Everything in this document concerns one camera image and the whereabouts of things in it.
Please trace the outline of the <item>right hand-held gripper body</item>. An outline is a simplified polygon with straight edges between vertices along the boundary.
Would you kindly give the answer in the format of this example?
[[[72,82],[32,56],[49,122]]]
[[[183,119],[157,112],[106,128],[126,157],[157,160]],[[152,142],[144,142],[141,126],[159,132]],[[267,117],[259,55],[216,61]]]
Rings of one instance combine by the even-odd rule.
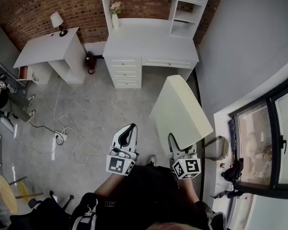
[[[173,156],[170,158],[170,171],[174,173],[178,179],[192,179],[201,173],[200,159],[197,153]]]

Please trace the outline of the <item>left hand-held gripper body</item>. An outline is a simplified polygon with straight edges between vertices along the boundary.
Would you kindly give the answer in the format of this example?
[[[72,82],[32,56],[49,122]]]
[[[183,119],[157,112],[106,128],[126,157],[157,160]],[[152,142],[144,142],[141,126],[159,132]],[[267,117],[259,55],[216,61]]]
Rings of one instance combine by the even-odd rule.
[[[128,176],[136,164],[139,154],[135,151],[110,147],[110,153],[107,155],[106,171],[123,176]]]

